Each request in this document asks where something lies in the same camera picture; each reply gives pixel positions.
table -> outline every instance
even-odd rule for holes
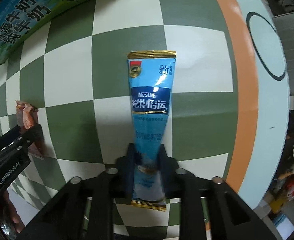
[[[288,119],[288,76],[260,0],[91,0],[44,25],[0,65],[0,135],[15,100],[39,109],[45,160],[12,187],[39,210],[72,177],[97,176],[133,142],[126,54],[177,51],[167,153],[196,176],[221,176],[255,208],[273,177]],[[114,230],[177,237],[166,212],[114,203]]]

gold medal emblem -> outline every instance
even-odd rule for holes
[[[139,65],[130,66],[129,76],[131,76],[132,78],[135,78],[139,76],[140,73],[141,73],[141,67]]]

orange stripe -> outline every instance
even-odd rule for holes
[[[255,51],[236,0],[217,0],[223,12],[237,66],[238,121],[234,152],[226,182],[238,192],[253,151],[258,118]]]

black oval outline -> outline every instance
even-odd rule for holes
[[[255,51],[256,51],[256,53],[257,53],[257,56],[259,57],[260,62],[262,63],[262,65],[264,66],[264,68],[265,68],[265,70],[268,72],[268,74],[269,74],[274,80],[282,81],[282,80],[284,79],[285,75],[286,75],[286,67],[285,67],[284,73],[283,73],[281,76],[276,76],[276,75],[274,75],[274,74],[269,70],[269,68],[266,66],[266,64],[264,63],[263,59],[261,58],[261,56],[260,56],[260,54],[259,54],[259,52],[258,52],[258,49],[257,49],[256,45],[255,45],[255,42],[254,42],[253,36],[251,35],[250,26],[249,26],[250,18],[251,18],[252,16],[255,16],[255,15],[258,16],[258,17],[260,17],[260,18],[262,18],[262,19],[264,19],[264,20],[269,24],[269,26],[274,30],[274,32],[275,32],[276,34],[277,34],[277,31],[276,31],[275,28],[270,24],[270,22],[267,21],[267,20],[265,19],[265,17],[263,17],[263,16],[260,15],[259,13],[256,13],[256,12],[249,12],[249,13],[247,14],[247,17],[246,17],[246,25],[247,25],[247,28],[248,28],[248,31],[249,31],[249,34],[250,34],[250,37],[251,37],[251,41],[252,41],[252,43],[253,43],[253,45],[254,45]]]

nestle logo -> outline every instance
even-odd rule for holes
[[[146,98],[155,98],[156,96],[155,96],[155,93],[139,92],[138,97],[140,97],[140,98],[144,98],[144,97],[146,97]]]

